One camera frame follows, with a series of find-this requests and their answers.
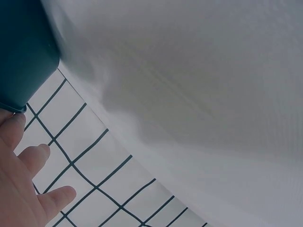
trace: white cloth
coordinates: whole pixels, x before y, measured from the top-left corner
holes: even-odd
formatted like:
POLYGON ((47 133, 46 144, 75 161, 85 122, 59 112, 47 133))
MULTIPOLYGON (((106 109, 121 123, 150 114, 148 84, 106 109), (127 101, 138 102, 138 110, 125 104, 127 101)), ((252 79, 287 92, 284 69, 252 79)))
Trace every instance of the white cloth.
POLYGON ((194 212, 303 223, 301 1, 43 2, 71 84, 194 212))

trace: teal plastic container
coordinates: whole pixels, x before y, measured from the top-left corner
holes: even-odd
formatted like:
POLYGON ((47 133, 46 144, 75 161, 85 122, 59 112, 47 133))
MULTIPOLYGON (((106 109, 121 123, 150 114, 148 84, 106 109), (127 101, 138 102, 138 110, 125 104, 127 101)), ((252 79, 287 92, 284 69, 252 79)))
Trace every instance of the teal plastic container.
POLYGON ((0 0, 0 108, 26 103, 59 65, 59 51, 39 0, 0 0))

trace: fingernail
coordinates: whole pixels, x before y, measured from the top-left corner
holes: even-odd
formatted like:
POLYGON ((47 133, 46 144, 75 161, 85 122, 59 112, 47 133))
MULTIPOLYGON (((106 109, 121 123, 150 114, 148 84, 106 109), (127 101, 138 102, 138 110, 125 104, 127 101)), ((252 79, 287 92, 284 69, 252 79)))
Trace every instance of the fingernail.
POLYGON ((23 114, 23 113, 16 113, 15 115, 15 118, 16 118, 16 120, 20 123, 20 124, 22 124, 22 125, 25 125, 25 122, 27 121, 27 119, 26 119, 26 117, 25 117, 25 115, 23 114))
POLYGON ((51 150, 50 150, 50 147, 48 145, 40 144, 39 147, 41 147, 43 150, 46 151, 48 157, 51 155, 51 150))

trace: finger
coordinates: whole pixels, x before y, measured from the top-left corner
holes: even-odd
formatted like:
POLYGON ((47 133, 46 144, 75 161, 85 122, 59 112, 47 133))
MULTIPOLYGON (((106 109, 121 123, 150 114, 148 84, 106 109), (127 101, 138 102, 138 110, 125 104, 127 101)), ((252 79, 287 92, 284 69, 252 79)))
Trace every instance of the finger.
POLYGON ((4 110, 4 109, 0 109, 0 126, 11 116, 13 115, 13 113, 4 110))
POLYGON ((15 114, 0 126, 0 145, 13 151, 20 143, 25 126, 24 114, 15 114))
POLYGON ((52 220, 64 207, 70 204, 75 197, 76 191, 70 186, 38 195, 40 204, 46 213, 47 222, 52 220))
POLYGON ((32 178, 44 167, 46 161, 51 154, 51 150, 48 145, 40 144, 37 147, 28 147, 18 158, 24 163, 29 170, 32 178))

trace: grid pattern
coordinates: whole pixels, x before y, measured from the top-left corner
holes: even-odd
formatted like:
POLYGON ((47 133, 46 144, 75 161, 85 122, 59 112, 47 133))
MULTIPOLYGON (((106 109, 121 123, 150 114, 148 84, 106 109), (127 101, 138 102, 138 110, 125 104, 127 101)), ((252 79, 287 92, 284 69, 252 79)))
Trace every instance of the grid pattern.
MULTIPOLYGON (((49 105, 53 105, 50 104, 52 102, 52 100, 54 100, 54 98, 58 95, 58 93, 65 88, 65 86, 69 86, 71 87, 71 85, 69 84, 69 82, 66 80, 66 78, 64 78, 63 74, 62 74, 62 81, 60 81, 60 83, 58 82, 53 82, 50 86, 54 86, 57 85, 58 87, 55 89, 55 91, 52 91, 50 89, 50 91, 47 91, 46 93, 48 95, 50 95, 47 100, 43 103, 43 105, 35 105, 36 107, 34 107, 34 105, 32 105, 32 101, 30 100, 29 104, 27 104, 28 106, 28 113, 27 113, 27 118, 28 116, 32 117, 31 120, 29 121, 29 119, 27 119, 28 123, 25 127, 25 131, 27 132, 28 130, 30 130, 31 127, 33 127, 34 124, 37 124, 37 122, 39 123, 39 125, 43 128, 43 130, 46 132, 47 136, 50 138, 50 141, 48 142, 49 146, 52 145, 56 145, 57 148, 59 149, 59 151, 64 155, 64 158, 67 161, 67 166, 65 168, 63 168, 62 170, 60 170, 59 174, 47 185, 47 187, 44 190, 41 190, 36 184, 34 184, 36 193, 40 194, 40 193, 46 193, 49 190, 52 190, 53 187, 56 185, 56 183, 62 178, 62 176, 64 176, 69 170, 74 170, 77 172, 77 174, 79 176, 81 176, 82 179, 85 180, 85 182, 87 184, 89 184, 90 186, 90 190, 88 190, 75 204, 73 204, 72 207, 68 208, 68 210, 65 211, 61 211, 61 214, 59 214, 59 216, 57 216, 58 218, 56 219, 56 222, 53 223, 53 227, 55 226, 79 226, 76 225, 76 223, 72 220, 73 217, 73 212, 81 206, 81 204, 83 204, 85 201, 88 200, 88 198, 91 196, 98 196, 99 193, 102 194, 102 196, 104 196, 107 200, 110 201, 111 206, 113 207, 113 212, 108 215, 107 218, 105 218, 103 221, 101 221, 100 223, 98 223, 98 227, 102 227, 102 226, 116 226, 111 224, 111 221, 113 221, 114 217, 117 216, 121 216, 123 218, 121 218, 121 220, 124 220, 126 218, 131 217, 132 221, 129 225, 126 225, 124 223, 120 223, 123 226, 138 226, 138 227, 161 227, 161 226, 166 226, 166 227, 178 227, 178 226, 183 226, 183 223, 186 223, 186 225, 188 227, 205 227, 206 225, 208 225, 207 223, 205 223, 203 220, 201 220, 199 217, 195 216, 195 214, 193 214, 192 211, 190 211, 187 207, 185 207, 183 204, 181 204, 181 202, 179 202, 177 200, 177 198, 175 198, 175 196, 170 195, 167 199, 163 199, 163 202, 161 203, 160 206, 158 206, 157 209, 155 209, 154 211, 150 212, 150 214, 148 214, 147 217, 143 215, 138 215, 134 212, 134 205, 132 205, 133 201, 135 198, 137 197, 141 197, 141 200, 143 201, 143 205, 144 206, 149 206, 148 203, 149 202, 149 198, 147 198, 147 196, 143 197, 143 193, 144 191, 148 191, 148 190, 152 190, 151 188, 154 186, 155 188, 159 187, 158 185, 160 185, 156 179, 151 179, 149 180, 147 183, 145 183, 144 185, 142 185, 141 187, 138 187, 137 190, 124 202, 121 202, 119 199, 114 198, 114 195, 111 194, 112 191, 108 192, 108 190, 106 191, 105 189, 103 189, 103 186, 105 184, 107 184, 110 180, 112 180, 112 178, 117 175, 119 172, 124 171, 126 169, 126 165, 130 165, 129 163, 133 160, 133 156, 132 155, 128 155, 123 161, 121 161, 121 163, 119 165, 117 165, 115 168, 113 168, 113 170, 107 174, 98 184, 95 184, 93 182, 93 180, 89 179, 88 177, 86 177, 86 175, 83 173, 83 171, 80 170, 79 167, 77 167, 77 163, 79 162, 80 159, 82 159, 83 157, 85 157, 86 154, 88 154, 89 152, 92 151, 92 149, 94 149, 103 138, 105 138, 106 135, 109 134, 109 130, 107 128, 105 128, 103 131, 101 131, 99 133, 99 136, 89 145, 87 146, 82 152, 80 152, 79 154, 75 155, 75 154, 69 154, 69 152, 67 152, 63 147, 63 145, 61 144, 61 140, 60 137, 64 134, 64 132, 66 132, 68 130, 69 127, 71 127, 71 125, 73 124, 73 122, 75 122, 75 120, 79 117, 79 115, 85 111, 85 110, 89 110, 89 107, 86 105, 86 103, 82 103, 81 106, 78 108, 77 111, 75 111, 75 114, 73 115, 69 115, 69 120, 64 124, 64 126, 62 126, 59 130, 56 130, 55 127, 53 127, 53 124, 55 124, 54 122, 52 124, 47 124, 45 123, 45 113, 44 110, 46 110, 48 108, 49 105), (167 221, 164 223, 160 223, 157 222, 156 217, 160 216, 168 216, 169 213, 169 209, 168 206, 170 205, 171 208, 176 208, 176 207, 182 207, 182 211, 179 212, 173 217, 171 218, 171 220, 167 221)), ((39 92, 38 94, 35 95, 35 97, 33 97, 36 100, 39 100, 40 102, 40 98, 43 97, 43 95, 39 96, 39 92)), ((138 172, 140 171, 145 171, 142 167, 142 169, 137 169, 138 172)), ((130 187, 130 185, 133 185, 132 182, 127 182, 124 183, 123 186, 125 187, 130 187)))

